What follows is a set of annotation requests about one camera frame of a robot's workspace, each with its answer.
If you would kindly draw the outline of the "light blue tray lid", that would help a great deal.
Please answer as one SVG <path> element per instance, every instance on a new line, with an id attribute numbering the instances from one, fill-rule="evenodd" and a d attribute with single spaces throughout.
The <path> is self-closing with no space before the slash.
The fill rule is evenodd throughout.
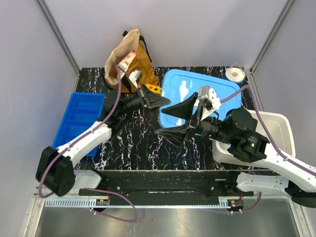
<path id="1" fill-rule="evenodd" d="M 198 92 L 200 87 L 208 85 L 213 88 L 221 100 L 227 98 L 240 87 L 229 80 L 216 78 L 213 76 L 203 75 L 194 72 L 183 71 L 179 69 L 169 70 L 162 80 L 162 93 L 161 95 L 168 98 L 171 103 L 162 106 L 161 109 L 173 106 L 185 99 L 189 98 L 194 92 Z M 226 114 L 231 109 L 241 107 L 241 93 L 221 105 L 216 112 L 219 114 L 219 119 L 223 120 Z M 159 123 L 163 128 L 175 127 L 183 125 L 184 119 L 174 116 L 163 114 L 159 112 Z"/>

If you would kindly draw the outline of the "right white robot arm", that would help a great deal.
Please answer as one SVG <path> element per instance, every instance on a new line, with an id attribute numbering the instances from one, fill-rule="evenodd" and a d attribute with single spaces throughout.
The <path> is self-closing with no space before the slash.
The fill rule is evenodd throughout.
<path id="1" fill-rule="evenodd" d="M 225 191 L 235 196 L 242 192 L 269 192 L 291 198 L 304 207 L 316 206 L 316 172 L 308 164 L 280 150 L 271 138 L 256 131 L 258 120 L 243 107 L 230 110 L 223 120 L 210 117 L 219 98 L 194 93 L 185 101 L 163 108 L 162 113 L 184 119 L 184 125 L 157 129 L 155 133 L 179 147 L 198 134 L 228 144 L 233 159 L 254 167 L 268 168 L 275 177 L 240 173 L 225 182 Z"/>

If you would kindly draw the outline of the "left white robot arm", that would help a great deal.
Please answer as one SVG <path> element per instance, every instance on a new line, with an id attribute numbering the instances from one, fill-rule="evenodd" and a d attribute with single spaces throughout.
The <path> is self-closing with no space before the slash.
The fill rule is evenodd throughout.
<path id="1" fill-rule="evenodd" d="M 97 170 L 75 171 L 76 165 L 88 152 L 119 132 L 124 114 L 139 108 L 153 109 L 169 103 L 169 99 L 150 91 L 144 84 L 126 97 L 121 96 L 117 90 L 107 92 L 101 115 L 92 126 L 64 145 L 56 149 L 48 146 L 42 151 L 36 172 L 39 196 L 45 197 L 43 187 L 58 197 L 80 189 L 90 189 L 96 195 L 104 194 L 107 177 Z"/>

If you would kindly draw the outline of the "yellow test tube rack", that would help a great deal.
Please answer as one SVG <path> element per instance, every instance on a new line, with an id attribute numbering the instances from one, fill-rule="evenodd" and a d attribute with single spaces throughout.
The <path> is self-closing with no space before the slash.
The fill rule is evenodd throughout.
<path id="1" fill-rule="evenodd" d="M 161 95 L 162 88 L 152 84 L 146 84 L 146 87 L 153 93 Z"/>

